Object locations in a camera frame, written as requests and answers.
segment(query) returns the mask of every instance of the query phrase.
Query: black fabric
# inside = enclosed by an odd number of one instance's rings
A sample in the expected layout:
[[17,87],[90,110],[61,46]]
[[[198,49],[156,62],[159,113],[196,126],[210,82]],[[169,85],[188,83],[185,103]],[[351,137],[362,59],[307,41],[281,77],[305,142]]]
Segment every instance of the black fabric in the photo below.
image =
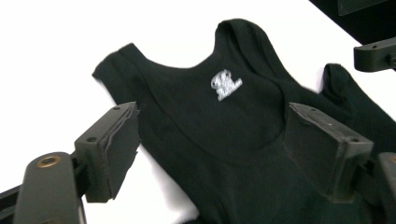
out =
[[[212,78],[227,69],[243,84],[222,101]],[[137,101],[142,145],[185,190],[191,223],[361,223],[359,198],[332,204],[306,182],[283,148],[288,102],[311,105],[395,150],[396,125],[338,64],[320,94],[285,70],[257,25],[224,21],[213,53],[192,68],[147,59],[134,44],[107,56],[93,76],[117,104]]]

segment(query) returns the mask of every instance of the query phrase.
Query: garment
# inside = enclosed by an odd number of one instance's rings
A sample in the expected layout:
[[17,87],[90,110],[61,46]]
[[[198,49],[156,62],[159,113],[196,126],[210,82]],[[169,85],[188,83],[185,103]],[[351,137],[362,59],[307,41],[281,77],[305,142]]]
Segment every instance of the garment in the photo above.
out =
[[141,143],[197,206],[194,223],[360,223],[359,198],[329,203],[288,158],[289,102],[377,141],[375,153],[396,146],[394,121],[341,65],[326,66],[320,94],[309,91],[250,21],[220,23],[213,53],[192,68],[160,65],[130,44],[93,76],[117,104],[137,102]]

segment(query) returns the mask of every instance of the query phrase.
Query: white table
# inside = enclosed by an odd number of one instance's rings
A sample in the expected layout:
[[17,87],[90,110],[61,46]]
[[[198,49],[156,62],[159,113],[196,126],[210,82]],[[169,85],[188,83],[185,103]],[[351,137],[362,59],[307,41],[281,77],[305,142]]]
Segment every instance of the white table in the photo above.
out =
[[[191,67],[208,56],[219,22],[253,21],[303,86],[319,91],[326,63],[340,63],[393,119],[394,71],[353,67],[360,44],[309,1],[12,1],[0,3],[0,192],[25,166],[74,141],[114,105],[92,71],[134,42],[152,61]],[[115,201],[85,203],[88,223],[178,223],[198,212],[140,147]]]

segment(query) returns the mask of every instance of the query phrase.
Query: logo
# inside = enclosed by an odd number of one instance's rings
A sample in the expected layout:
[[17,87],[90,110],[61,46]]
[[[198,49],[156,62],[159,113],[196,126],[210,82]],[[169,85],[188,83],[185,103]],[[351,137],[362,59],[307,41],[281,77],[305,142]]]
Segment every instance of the logo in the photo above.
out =
[[242,85],[242,79],[238,78],[235,82],[231,79],[231,72],[224,69],[217,73],[211,82],[212,89],[215,89],[219,95],[219,101],[231,95]]

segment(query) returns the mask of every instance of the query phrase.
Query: white logo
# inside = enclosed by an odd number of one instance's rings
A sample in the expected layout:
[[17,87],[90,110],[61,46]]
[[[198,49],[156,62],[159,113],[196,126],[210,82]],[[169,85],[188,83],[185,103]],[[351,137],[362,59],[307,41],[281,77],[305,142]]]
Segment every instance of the white logo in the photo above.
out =
[[238,78],[235,82],[231,79],[231,72],[224,69],[217,73],[211,82],[211,86],[219,95],[219,101],[229,96],[231,93],[236,91],[242,85],[241,78]]

